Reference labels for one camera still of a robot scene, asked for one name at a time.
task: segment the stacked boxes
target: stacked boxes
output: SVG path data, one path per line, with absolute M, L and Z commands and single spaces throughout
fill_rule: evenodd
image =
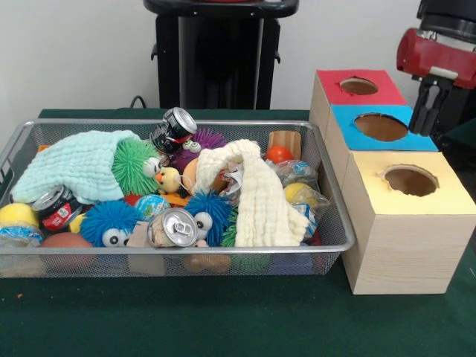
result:
M 354 294 L 444 293 L 476 226 L 476 206 L 384 71 L 318 71 L 319 126 L 356 244 Z

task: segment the black stand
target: black stand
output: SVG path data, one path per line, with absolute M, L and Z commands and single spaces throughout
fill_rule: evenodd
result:
M 206 3 L 144 0 L 157 13 L 162 108 L 269 109 L 280 25 L 298 0 Z

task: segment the red box top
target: red box top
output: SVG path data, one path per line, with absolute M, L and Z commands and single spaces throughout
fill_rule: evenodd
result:
M 406 106 L 386 71 L 350 69 L 317 71 L 330 104 L 336 106 Z

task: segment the white wall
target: white wall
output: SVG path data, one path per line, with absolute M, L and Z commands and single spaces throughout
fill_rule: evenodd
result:
M 396 49 L 409 27 L 418 27 L 419 0 L 301 0 L 282 19 L 281 64 L 275 67 L 271 105 L 308 109 L 314 71 L 385 69 L 413 105 L 418 84 L 396 70 Z
M 308 109 L 316 68 L 384 68 L 414 101 L 416 83 L 395 70 L 419 0 L 301 0 L 282 19 L 273 108 Z M 141 0 L 0 1 L 0 147 L 43 108 L 117 108 L 136 94 L 158 105 L 155 15 Z

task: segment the metal basket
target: metal basket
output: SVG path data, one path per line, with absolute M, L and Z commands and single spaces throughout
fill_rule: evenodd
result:
M 40 145 L 54 144 L 78 132 L 129 129 L 148 138 L 156 120 L 33 120 L 19 126 L 0 155 L 0 206 L 33 160 Z M 221 132 L 228 141 L 247 138 L 265 149 L 274 130 L 302 137 L 302 160 L 319 173 L 319 185 L 331 205 L 319 223 L 318 247 L 272 248 L 3 248 L 2 277 L 137 277 L 187 275 L 326 274 L 354 241 L 354 231 L 319 129 L 301 121 L 198 120 L 201 128 Z

